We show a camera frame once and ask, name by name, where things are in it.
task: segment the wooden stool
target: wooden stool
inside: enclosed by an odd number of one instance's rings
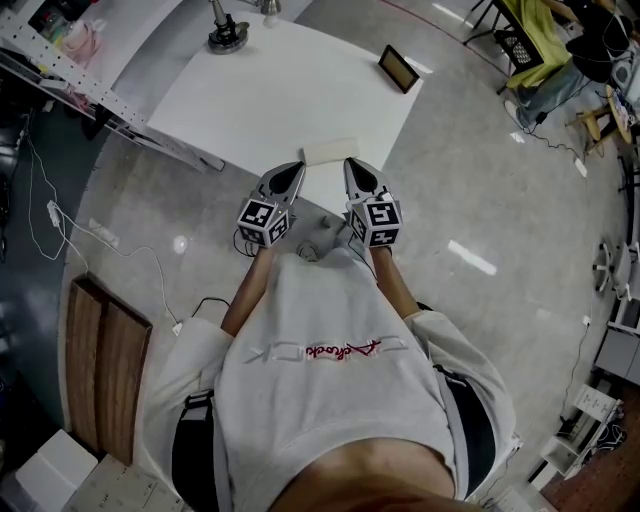
[[[622,124],[622,120],[618,115],[618,111],[615,108],[615,104],[613,103],[613,94],[614,91],[611,86],[606,86],[607,92],[607,104],[603,107],[600,107],[596,110],[591,110],[589,112],[579,112],[578,117],[576,117],[575,121],[571,121],[567,123],[565,126],[573,126],[578,123],[584,123],[587,127],[587,131],[591,138],[593,139],[591,147],[587,148],[586,154],[590,155],[596,149],[598,149],[602,144],[604,144],[608,139],[613,137],[616,133],[619,133],[624,141],[627,144],[631,144],[631,132],[629,129]],[[598,126],[598,119],[604,117],[606,115],[611,115],[612,119],[609,121],[609,124],[604,127],[603,130],[600,130]]]

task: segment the wooden plank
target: wooden plank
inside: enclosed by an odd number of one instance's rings
[[[94,453],[100,449],[95,370],[108,301],[105,292],[89,278],[83,277],[71,283],[65,343],[69,414],[74,434]]]
[[[151,324],[115,300],[108,305],[97,374],[98,438],[102,449],[126,465],[133,434]]]

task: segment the white table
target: white table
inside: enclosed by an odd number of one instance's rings
[[[250,22],[247,45],[231,55],[198,52],[148,126],[257,176],[301,160],[305,145],[346,137],[382,169],[422,80],[405,95],[368,51],[293,23],[266,28],[258,14],[234,19]],[[309,167],[300,195],[345,212],[342,162]]]

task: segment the gray floor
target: gray floor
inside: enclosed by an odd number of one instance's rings
[[[468,32],[433,4],[398,2],[457,38]],[[473,3],[441,1],[462,16]],[[504,75],[453,37],[386,3],[315,0],[298,21],[376,53],[391,43],[433,70],[424,76],[384,169],[406,219],[394,254],[416,297],[446,313],[492,359],[513,393],[525,444],[494,488],[499,492],[528,476],[541,446],[559,426],[564,390],[585,332],[583,316],[593,324],[571,396],[587,376],[604,332],[611,297],[593,294],[591,263],[600,240],[617,241],[626,228],[616,191],[621,181],[617,150],[608,143],[604,157],[588,157],[585,180],[571,153],[523,134],[517,141],[516,126],[495,94]],[[475,48],[506,68],[491,38]],[[598,103],[595,95],[584,94],[553,112],[536,133],[581,152],[583,131],[565,129],[564,123],[581,104]],[[234,251],[231,236],[239,202],[254,183],[231,168],[201,175],[112,136],[91,176],[78,222],[86,225],[93,218],[106,226],[120,237],[123,251],[153,246],[169,305],[184,318],[204,296],[231,299],[249,267],[250,260]],[[321,212],[300,202],[298,214],[302,220],[287,247]],[[178,235],[188,239],[182,255],[172,246]],[[123,260],[83,234],[74,233],[73,240],[92,271],[153,322],[145,369],[150,382],[175,343],[152,257],[141,253]],[[495,275],[449,251],[450,240],[494,265]],[[84,268],[72,252],[68,262],[67,282]],[[223,313],[216,304],[202,309],[214,321]],[[60,322],[64,327],[64,311]]]

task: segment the white cable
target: white cable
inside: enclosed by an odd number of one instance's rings
[[[87,260],[84,259],[84,256],[82,254],[80,254],[80,251],[77,249],[77,247],[75,245],[73,245],[73,242],[71,242],[70,239],[68,239],[64,233],[62,232],[62,228],[60,226],[58,226],[58,230],[60,231],[60,234],[62,235],[62,238],[64,238],[66,240],[66,242],[71,246],[71,248],[76,251],[76,254],[80,257],[80,259],[84,262],[84,266],[85,266],[85,270],[84,273],[86,274],[87,272],[89,272],[89,264],[87,263]]]
[[[47,173],[44,170],[44,164],[42,162],[42,158],[40,158],[40,155],[36,151],[36,148],[33,145],[33,141],[31,140],[31,135],[29,134],[28,131],[27,131],[27,136],[26,137],[27,137],[27,142],[29,143],[29,146],[31,148],[31,169],[29,171],[29,175],[30,175],[30,179],[29,179],[29,229],[31,230],[31,239],[36,244],[36,247],[40,251],[40,254],[42,254],[45,258],[47,258],[47,259],[49,259],[51,261],[55,261],[56,259],[58,259],[58,256],[60,256],[60,253],[62,252],[62,248],[64,247],[64,244],[66,242],[66,243],[69,244],[69,246],[76,252],[76,254],[84,262],[84,265],[85,265],[85,268],[86,268],[85,273],[89,272],[89,264],[87,263],[87,260],[80,253],[78,248],[71,242],[71,240],[69,238],[67,238],[65,219],[68,220],[69,222],[71,222],[71,224],[74,225],[76,228],[78,228],[80,231],[82,231],[83,233],[86,233],[87,235],[91,235],[93,238],[98,240],[98,242],[100,242],[103,245],[106,245],[109,249],[111,249],[113,252],[115,252],[119,256],[122,256],[123,258],[130,258],[131,256],[135,255],[137,252],[139,252],[139,251],[141,251],[143,249],[147,249],[147,250],[151,251],[151,253],[153,254],[153,257],[156,260],[156,264],[158,265],[158,271],[160,272],[160,285],[161,285],[161,288],[162,288],[162,302],[164,303],[164,307],[167,310],[167,313],[173,319],[174,324],[178,325],[179,322],[178,322],[177,318],[172,313],[171,309],[169,308],[169,305],[167,304],[167,297],[166,297],[166,294],[165,294],[165,291],[164,291],[164,273],[162,271],[162,266],[160,265],[160,259],[158,258],[158,255],[153,250],[153,248],[145,245],[145,246],[142,246],[142,247],[138,247],[135,251],[131,252],[130,254],[124,254],[124,253],[121,253],[120,251],[118,251],[111,244],[109,244],[109,243],[105,242],[104,240],[102,240],[95,233],[92,233],[91,231],[87,231],[86,229],[84,229],[84,228],[80,227],[78,224],[76,224],[73,221],[73,219],[71,219],[71,217],[69,217],[66,213],[64,213],[60,209],[60,206],[58,206],[58,191],[56,190],[56,187],[54,187],[53,184],[47,179]],[[58,248],[58,251],[56,252],[55,256],[49,256],[48,254],[44,253],[44,251],[40,247],[40,244],[36,240],[36,237],[34,236],[34,233],[33,233],[33,224],[31,222],[31,204],[32,204],[32,191],[33,191],[34,155],[38,158],[38,161],[40,163],[40,169],[42,170],[42,176],[44,177],[44,181],[47,183],[47,185],[49,185],[49,187],[51,187],[51,190],[53,191],[53,198],[54,198],[53,207],[55,208],[56,211],[58,211],[60,213],[60,215],[62,215],[62,218],[60,219],[61,226],[58,225],[58,231],[60,232],[60,235],[62,236],[62,243],[60,244],[60,247]]]
[[[32,203],[32,192],[33,192],[33,162],[34,162],[33,155],[34,154],[38,157],[38,160],[40,161],[40,168],[42,169],[42,175],[44,176],[44,181],[46,181],[47,184],[53,190],[53,197],[55,198],[56,204],[58,202],[58,192],[56,191],[56,187],[54,187],[51,184],[51,182],[47,179],[47,175],[44,172],[44,166],[42,165],[42,159],[40,158],[40,155],[38,155],[38,152],[36,151],[36,148],[34,147],[33,142],[31,142],[31,137],[29,136],[28,132],[27,132],[27,142],[29,143],[29,146],[31,147],[31,168],[29,169],[29,215],[28,215],[29,216],[29,230],[31,231],[31,239],[36,244],[36,247],[40,251],[40,254],[42,254],[45,258],[47,258],[47,259],[49,259],[51,261],[55,261],[55,260],[58,259],[58,256],[60,256],[60,253],[62,252],[62,248],[64,247],[66,231],[64,233],[62,231],[60,232],[60,234],[62,235],[63,240],[62,240],[62,243],[60,244],[60,247],[58,248],[58,251],[56,252],[55,256],[49,256],[48,254],[44,253],[44,251],[42,250],[42,247],[40,247],[40,244],[36,240],[36,237],[35,237],[35,235],[33,233],[33,223],[31,222],[31,203]]]
[[[156,252],[149,247],[148,245],[143,245],[142,247],[138,247],[135,251],[129,253],[129,254],[125,254],[122,253],[120,251],[118,251],[118,249],[116,249],[115,247],[113,247],[111,244],[109,244],[108,242],[104,241],[102,238],[100,238],[98,235],[96,235],[95,233],[92,233],[91,231],[84,229],[83,227],[79,226],[78,224],[76,224],[73,219],[71,219],[66,213],[64,213],[60,207],[56,204],[54,205],[55,209],[60,212],[60,215],[62,215],[65,219],[67,219],[69,222],[71,222],[71,224],[73,224],[77,229],[79,229],[80,231],[82,231],[83,233],[86,233],[87,235],[92,236],[93,238],[95,238],[98,242],[100,242],[102,245],[108,247],[109,249],[111,249],[113,252],[115,252],[117,255],[123,257],[123,258],[130,258],[131,256],[134,256],[136,253],[142,251],[143,249],[147,249],[148,251],[151,251],[151,254],[153,254],[153,257],[156,260],[156,264],[158,265],[158,271],[160,272],[160,285],[162,288],[162,301],[164,302],[164,307],[167,310],[167,313],[169,314],[169,316],[173,319],[175,324],[178,324],[178,319],[175,317],[175,315],[171,312],[171,309],[169,309],[169,305],[167,304],[167,297],[165,295],[165,291],[164,291],[164,273],[162,272],[162,266],[160,265],[160,259],[158,258],[158,255],[156,254]]]

